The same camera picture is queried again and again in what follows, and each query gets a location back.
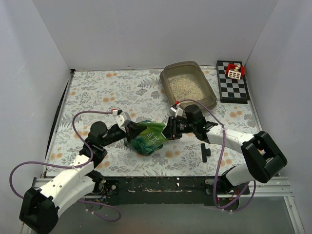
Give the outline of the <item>green cat litter bag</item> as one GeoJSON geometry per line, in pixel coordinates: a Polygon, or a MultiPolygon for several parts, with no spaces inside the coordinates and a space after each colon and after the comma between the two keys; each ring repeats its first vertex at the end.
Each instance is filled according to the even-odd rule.
{"type": "Polygon", "coordinates": [[[125,146],[136,153],[149,156],[155,151],[162,149],[163,145],[168,142],[168,139],[162,133],[166,124],[145,120],[139,122],[138,126],[147,128],[130,142],[126,139],[124,140],[125,146]]]}

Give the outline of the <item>black bag clip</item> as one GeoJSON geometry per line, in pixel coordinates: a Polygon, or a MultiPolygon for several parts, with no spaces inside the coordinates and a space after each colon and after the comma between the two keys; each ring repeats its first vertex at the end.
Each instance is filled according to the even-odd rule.
{"type": "Polygon", "coordinates": [[[206,148],[204,143],[201,143],[201,155],[202,155],[202,162],[206,163],[208,161],[208,157],[211,156],[211,149],[206,148]]]}

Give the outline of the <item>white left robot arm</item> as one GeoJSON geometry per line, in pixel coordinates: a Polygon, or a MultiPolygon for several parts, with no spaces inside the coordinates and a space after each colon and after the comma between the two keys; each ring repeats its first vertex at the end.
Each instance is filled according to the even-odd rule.
{"type": "Polygon", "coordinates": [[[38,189],[24,195],[19,218],[38,234],[48,234],[61,214],[87,194],[98,195],[105,189],[105,179],[95,168],[107,155],[105,146],[122,139],[132,140],[146,126],[129,122],[125,129],[117,124],[108,129],[104,122],[91,125],[86,144],[69,169],[63,170],[38,189]]]}

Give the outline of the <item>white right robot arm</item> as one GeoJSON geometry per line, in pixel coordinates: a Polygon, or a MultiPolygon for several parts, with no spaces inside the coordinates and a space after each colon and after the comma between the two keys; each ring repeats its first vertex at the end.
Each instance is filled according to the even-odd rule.
{"type": "Polygon", "coordinates": [[[177,140],[183,134],[193,133],[198,140],[225,146],[243,155],[244,164],[233,166],[217,178],[215,187],[218,192],[231,194],[238,186],[252,180],[267,183],[288,163],[267,132],[248,134],[226,130],[219,123],[207,121],[195,104],[185,109],[174,104],[170,110],[174,115],[168,118],[162,132],[168,140],[177,140]]]}

